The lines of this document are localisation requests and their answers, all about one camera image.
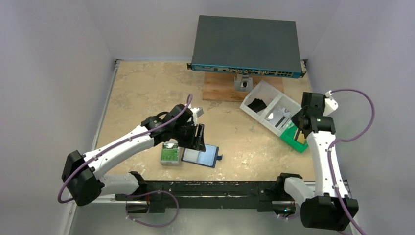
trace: green plastic part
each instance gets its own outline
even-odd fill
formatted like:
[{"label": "green plastic part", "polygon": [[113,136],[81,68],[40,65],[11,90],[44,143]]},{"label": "green plastic part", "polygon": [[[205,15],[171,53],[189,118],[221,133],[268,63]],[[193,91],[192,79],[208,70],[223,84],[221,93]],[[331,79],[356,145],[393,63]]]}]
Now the green plastic part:
[{"label": "green plastic part", "polygon": [[176,143],[163,143],[163,149],[161,151],[162,161],[178,161],[179,150]]},{"label": "green plastic part", "polygon": [[297,127],[291,123],[289,127],[282,133],[280,136],[285,142],[291,145],[295,150],[302,153],[308,148],[307,141],[302,144],[294,140],[294,135],[296,134]]}]

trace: wooden block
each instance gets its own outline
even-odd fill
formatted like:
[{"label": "wooden block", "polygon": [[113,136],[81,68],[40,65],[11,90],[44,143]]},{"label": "wooden block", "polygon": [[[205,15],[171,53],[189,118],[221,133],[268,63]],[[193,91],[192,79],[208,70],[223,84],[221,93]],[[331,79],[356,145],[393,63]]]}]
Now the wooden block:
[{"label": "wooden block", "polygon": [[[233,73],[221,73],[221,72],[205,72],[205,80],[203,83],[203,100],[209,101],[233,101],[242,102],[249,92],[237,92],[235,91]],[[284,92],[281,77],[269,77],[269,76],[254,76],[250,75],[253,79],[254,87],[261,81],[265,80],[271,86],[277,88],[279,91]]]}]

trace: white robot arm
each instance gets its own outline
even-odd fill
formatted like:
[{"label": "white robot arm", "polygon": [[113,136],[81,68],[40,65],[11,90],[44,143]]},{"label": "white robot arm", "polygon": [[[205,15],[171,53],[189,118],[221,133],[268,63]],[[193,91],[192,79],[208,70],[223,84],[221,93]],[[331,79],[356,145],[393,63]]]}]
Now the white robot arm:
[{"label": "white robot arm", "polygon": [[[301,221],[305,227],[329,230],[344,230],[349,224],[339,200],[343,200],[352,216],[358,211],[357,201],[350,199],[340,174],[336,148],[329,145],[336,139],[334,122],[327,117],[338,108],[337,102],[326,94],[304,93],[301,110],[292,118],[302,131],[311,149],[315,172],[314,192],[299,177],[285,177],[284,191],[300,206]],[[331,164],[327,152],[331,152]],[[332,181],[333,169],[336,183]],[[342,195],[338,198],[335,188]]]},{"label": "white robot arm", "polygon": [[[201,114],[203,110],[200,108],[179,104],[170,112],[148,117],[127,135],[102,148],[84,155],[78,151],[70,153],[62,174],[64,187],[68,188],[79,206],[103,195],[131,195],[139,188],[133,174],[110,175],[107,172],[131,156],[170,139],[177,140],[180,147],[205,151],[204,125],[196,124]],[[61,200],[62,189],[58,201],[67,202]]]}]

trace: white plastic tray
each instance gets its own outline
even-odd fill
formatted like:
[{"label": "white plastic tray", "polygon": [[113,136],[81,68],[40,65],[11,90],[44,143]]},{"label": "white plastic tray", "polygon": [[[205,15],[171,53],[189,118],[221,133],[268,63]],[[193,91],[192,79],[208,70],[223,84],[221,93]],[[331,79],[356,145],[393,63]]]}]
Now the white plastic tray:
[{"label": "white plastic tray", "polygon": [[[255,98],[262,99],[267,105],[267,108],[259,111],[258,113],[250,109],[248,105],[251,104]],[[267,127],[274,134],[281,136],[281,134],[287,129],[288,125],[290,124],[291,116],[298,112],[301,109],[301,106],[297,102],[293,101],[290,97],[286,96],[284,93],[280,92],[275,87],[262,80],[245,97],[240,108],[255,120],[257,120],[259,123]],[[275,127],[275,124],[271,124],[267,119],[275,108],[283,108],[287,109],[288,111],[285,114],[285,119],[280,122],[277,127]]]}]

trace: beige countertop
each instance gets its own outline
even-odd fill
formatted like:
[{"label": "beige countertop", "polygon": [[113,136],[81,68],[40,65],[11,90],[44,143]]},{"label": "beige countertop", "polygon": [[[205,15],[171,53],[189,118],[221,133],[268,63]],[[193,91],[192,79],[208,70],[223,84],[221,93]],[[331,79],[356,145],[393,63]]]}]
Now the beige countertop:
[{"label": "beige countertop", "polygon": [[[252,117],[239,102],[203,101],[203,72],[188,71],[185,62],[121,62],[98,147],[104,146],[141,124],[148,116],[170,111],[193,94],[193,107],[202,107],[198,119],[205,125],[205,144],[219,147],[223,160],[215,168],[181,162],[160,164],[161,144],[122,162],[110,173],[137,171],[147,180],[275,180],[282,172],[314,180],[311,152],[295,151]],[[301,103],[310,91],[308,77],[283,78],[284,93]]]}]

